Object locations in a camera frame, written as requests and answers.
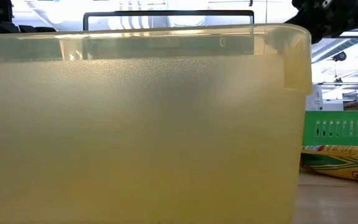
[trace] yellow package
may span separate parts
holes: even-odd
[[[358,146],[302,146],[301,167],[358,180]]]

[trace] black frame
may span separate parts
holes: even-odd
[[[83,30],[89,30],[90,17],[111,16],[249,16],[251,23],[255,23],[254,12],[251,10],[197,10],[197,11],[116,11],[116,12],[86,12],[83,18]]]

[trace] translucent plastic container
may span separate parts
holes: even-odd
[[[290,223],[310,37],[0,35],[0,223]]]

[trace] green plastic basket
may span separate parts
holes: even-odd
[[[307,111],[303,145],[358,146],[358,111]]]

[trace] wooden table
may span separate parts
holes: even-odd
[[[293,224],[358,224],[358,182],[300,172]]]

